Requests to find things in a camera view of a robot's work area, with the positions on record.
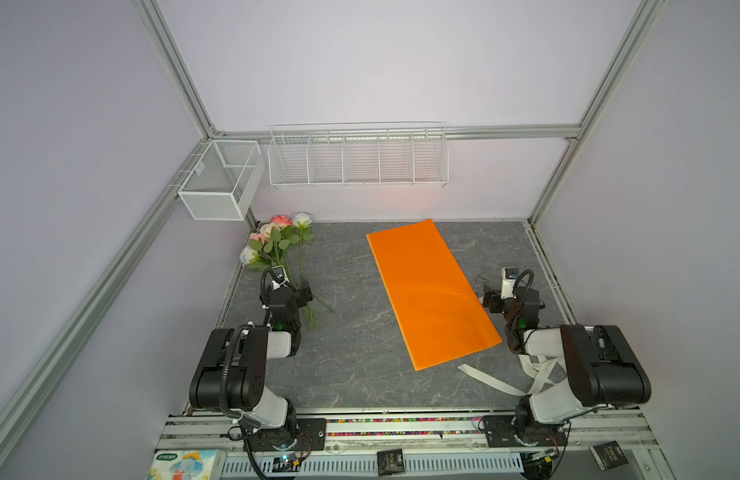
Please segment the pale white fake rose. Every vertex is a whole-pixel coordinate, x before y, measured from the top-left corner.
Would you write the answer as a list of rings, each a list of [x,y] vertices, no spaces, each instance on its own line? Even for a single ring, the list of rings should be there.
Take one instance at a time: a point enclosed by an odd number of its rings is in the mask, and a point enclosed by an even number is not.
[[[271,260],[262,252],[251,246],[245,246],[240,254],[240,261],[247,268],[254,271],[264,271],[271,267]]]

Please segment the orange wrapping paper sheet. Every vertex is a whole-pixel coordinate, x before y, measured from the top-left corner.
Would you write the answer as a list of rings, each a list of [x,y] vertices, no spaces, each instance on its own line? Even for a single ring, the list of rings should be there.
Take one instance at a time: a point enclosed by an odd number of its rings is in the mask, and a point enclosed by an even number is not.
[[[367,240],[415,370],[503,342],[432,220]]]

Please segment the cream fake rose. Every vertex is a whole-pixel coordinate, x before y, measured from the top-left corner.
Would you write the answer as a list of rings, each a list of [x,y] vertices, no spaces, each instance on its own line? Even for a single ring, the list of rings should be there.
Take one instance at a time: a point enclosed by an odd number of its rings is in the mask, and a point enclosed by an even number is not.
[[[281,248],[283,236],[281,228],[276,223],[267,223],[260,228],[260,242],[262,249],[260,258],[270,266],[286,265],[286,251]]]

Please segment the red pink fake rose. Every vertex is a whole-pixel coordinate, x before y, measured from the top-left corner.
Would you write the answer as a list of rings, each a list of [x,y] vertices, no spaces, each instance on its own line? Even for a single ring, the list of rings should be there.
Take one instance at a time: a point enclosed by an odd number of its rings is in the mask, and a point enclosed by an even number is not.
[[[294,280],[294,275],[289,261],[289,250],[295,244],[296,231],[293,221],[284,215],[279,215],[271,219],[272,251],[277,264],[282,266],[286,276],[290,281]]]

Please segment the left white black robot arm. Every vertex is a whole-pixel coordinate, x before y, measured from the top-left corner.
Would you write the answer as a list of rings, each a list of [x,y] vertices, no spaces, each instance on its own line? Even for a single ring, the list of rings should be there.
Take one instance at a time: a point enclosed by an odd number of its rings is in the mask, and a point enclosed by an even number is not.
[[[269,287],[263,294],[261,324],[213,330],[190,383],[190,406],[220,412],[246,434],[296,436],[295,407],[266,386],[266,370],[270,360],[298,353],[300,309],[312,299],[308,288]]]

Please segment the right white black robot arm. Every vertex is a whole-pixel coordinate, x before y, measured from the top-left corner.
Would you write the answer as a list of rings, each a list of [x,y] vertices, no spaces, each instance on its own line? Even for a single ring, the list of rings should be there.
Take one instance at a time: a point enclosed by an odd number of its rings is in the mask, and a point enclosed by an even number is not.
[[[557,427],[602,408],[641,405],[651,398],[647,373],[619,327],[543,328],[537,313],[544,303],[533,288],[506,298],[486,290],[482,303],[504,316],[507,345],[533,378],[529,391],[517,394],[512,420],[516,434]]]

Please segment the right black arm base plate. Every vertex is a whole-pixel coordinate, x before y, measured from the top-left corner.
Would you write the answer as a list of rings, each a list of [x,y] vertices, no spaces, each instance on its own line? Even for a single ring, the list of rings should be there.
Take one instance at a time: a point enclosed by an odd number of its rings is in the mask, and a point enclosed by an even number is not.
[[[521,426],[514,415],[486,415],[478,422],[491,448],[563,447],[568,444],[564,424]]]

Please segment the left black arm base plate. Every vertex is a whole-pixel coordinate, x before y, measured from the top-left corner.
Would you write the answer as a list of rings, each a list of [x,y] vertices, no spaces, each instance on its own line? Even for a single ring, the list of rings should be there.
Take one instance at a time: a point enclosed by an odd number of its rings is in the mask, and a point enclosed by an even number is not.
[[[247,440],[253,452],[322,451],[327,440],[327,421],[298,417],[278,429],[261,429]]]

